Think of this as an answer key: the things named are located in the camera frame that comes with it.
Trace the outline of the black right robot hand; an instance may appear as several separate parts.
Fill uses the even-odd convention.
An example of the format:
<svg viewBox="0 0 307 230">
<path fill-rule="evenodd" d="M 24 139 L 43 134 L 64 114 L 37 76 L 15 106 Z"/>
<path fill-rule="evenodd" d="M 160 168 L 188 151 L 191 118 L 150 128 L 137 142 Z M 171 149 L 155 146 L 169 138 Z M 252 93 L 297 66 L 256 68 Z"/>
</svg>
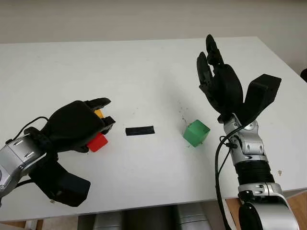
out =
<svg viewBox="0 0 307 230">
<path fill-rule="evenodd" d="M 206 37 L 207 54 L 197 57 L 199 88 L 210 105 L 220 114 L 219 123 L 228 121 L 243 104 L 243 90 L 233 68 L 224 63 L 220 50 L 212 35 Z"/>
</svg>

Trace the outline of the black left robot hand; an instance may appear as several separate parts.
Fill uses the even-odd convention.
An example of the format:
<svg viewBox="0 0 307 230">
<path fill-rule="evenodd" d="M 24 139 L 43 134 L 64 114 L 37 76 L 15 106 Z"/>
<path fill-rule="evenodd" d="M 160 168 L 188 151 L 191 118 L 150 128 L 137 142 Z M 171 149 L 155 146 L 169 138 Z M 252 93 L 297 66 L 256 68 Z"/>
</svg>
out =
<svg viewBox="0 0 307 230">
<path fill-rule="evenodd" d="M 89 151 L 87 144 L 99 133 L 107 134 L 115 123 L 110 116 L 100 118 L 95 114 L 110 103 L 108 98 L 74 101 L 54 112 L 41 132 L 57 152 L 86 153 Z"/>
</svg>

